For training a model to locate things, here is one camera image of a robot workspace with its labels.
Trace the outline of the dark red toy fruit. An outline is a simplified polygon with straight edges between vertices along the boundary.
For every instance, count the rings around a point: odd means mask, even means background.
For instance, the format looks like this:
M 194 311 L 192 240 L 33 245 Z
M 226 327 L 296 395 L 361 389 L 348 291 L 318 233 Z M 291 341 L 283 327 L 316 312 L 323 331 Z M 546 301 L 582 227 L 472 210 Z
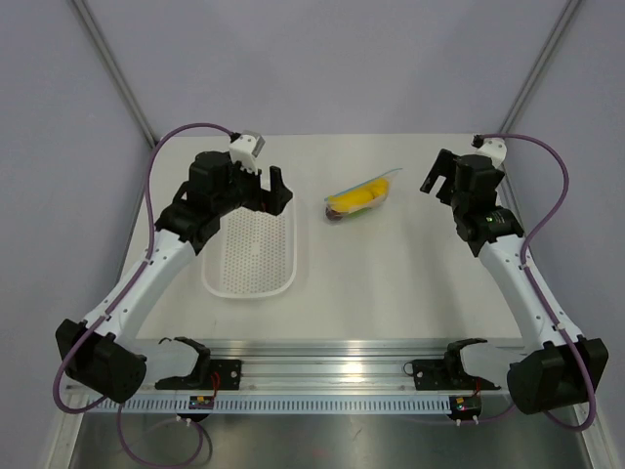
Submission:
M 349 212 L 336 211 L 330 206 L 325 207 L 325 217 L 331 223 L 338 223 L 346 219 L 350 215 Z

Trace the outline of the clear teal-zipper zip bag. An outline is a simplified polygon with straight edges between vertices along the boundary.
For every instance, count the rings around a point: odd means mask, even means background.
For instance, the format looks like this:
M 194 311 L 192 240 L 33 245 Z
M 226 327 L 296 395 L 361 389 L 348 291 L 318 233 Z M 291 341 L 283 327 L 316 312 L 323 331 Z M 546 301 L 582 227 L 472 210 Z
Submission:
M 388 198 L 393 181 L 401 168 L 394 168 L 347 190 L 328 195 L 324 215 L 331 223 L 359 216 L 382 205 Z

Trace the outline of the yellow toy pear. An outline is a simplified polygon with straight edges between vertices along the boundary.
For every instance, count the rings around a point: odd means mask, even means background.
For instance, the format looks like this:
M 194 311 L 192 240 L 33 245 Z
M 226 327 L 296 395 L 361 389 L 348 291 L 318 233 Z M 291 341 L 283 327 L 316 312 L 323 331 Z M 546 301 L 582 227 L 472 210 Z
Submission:
M 366 185 L 366 189 L 371 195 L 371 200 L 383 200 L 388 195 L 390 182 L 386 178 L 377 178 L 370 181 Z

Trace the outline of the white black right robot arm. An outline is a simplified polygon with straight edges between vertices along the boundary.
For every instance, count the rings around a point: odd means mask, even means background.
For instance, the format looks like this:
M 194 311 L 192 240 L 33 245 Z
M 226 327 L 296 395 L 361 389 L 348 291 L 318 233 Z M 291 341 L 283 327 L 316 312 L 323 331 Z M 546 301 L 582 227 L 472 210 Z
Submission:
M 455 387 L 478 378 L 505 389 L 524 414 L 580 404 L 594 411 L 608 350 L 601 339 L 584 336 L 532 265 L 521 223 L 497 202 L 503 178 L 483 153 L 443 149 L 420 188 L 428 193 L 443 181 L 437 199 L 451 208 L 457 234 L 495 280 L 524 346 L 515 354 L 484 339 L 452 343 L 444 378 Z

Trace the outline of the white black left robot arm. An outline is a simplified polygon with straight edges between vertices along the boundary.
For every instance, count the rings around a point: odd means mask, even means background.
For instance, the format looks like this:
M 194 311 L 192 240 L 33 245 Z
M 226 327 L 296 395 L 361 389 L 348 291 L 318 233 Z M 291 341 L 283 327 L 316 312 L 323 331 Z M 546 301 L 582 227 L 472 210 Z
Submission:
M 61 380 L 67 376 L 122 404 L 141 387 L 147 357 L 130 349 L 148 314 L 178 273 L 219 231 L 221 220 L 240 208 L 282 214 L 293 193 L 279 167 L 267 173 L 247 169 L 231 152 L 199 153 L 160 216 L 150 216 L 148 244 L 138 261 L 81 321 L 64 320 L 55 337 L 62 362 L 53 397 L 63 407 Z

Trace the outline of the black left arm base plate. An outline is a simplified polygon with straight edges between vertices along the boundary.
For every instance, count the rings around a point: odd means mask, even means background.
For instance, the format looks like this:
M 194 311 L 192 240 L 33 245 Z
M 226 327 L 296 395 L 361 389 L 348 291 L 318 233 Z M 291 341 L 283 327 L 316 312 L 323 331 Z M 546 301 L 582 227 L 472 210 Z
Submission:
M 183 336 L 175 337 L 191 347 L 197 354 L 193 369 L 186 376 L 170 374 L 158 379 L 154 387 L 167 391 L 237 391 L 240 386 L 242 361 L 235 359 L 214 359 L 209 347 Z

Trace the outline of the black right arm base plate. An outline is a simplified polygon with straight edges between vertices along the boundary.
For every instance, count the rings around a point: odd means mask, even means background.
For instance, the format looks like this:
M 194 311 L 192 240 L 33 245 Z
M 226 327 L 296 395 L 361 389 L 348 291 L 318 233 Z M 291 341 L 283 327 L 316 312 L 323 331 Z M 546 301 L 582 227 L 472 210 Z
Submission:
M 498 391 L 499 386 L 469 375 L 461 364 L 461 350 L 481 343 L 485 340 L 471 338 L 449 343 L 441 358 L 406 362 L 403 372 L 413 378 L 417 391 Z

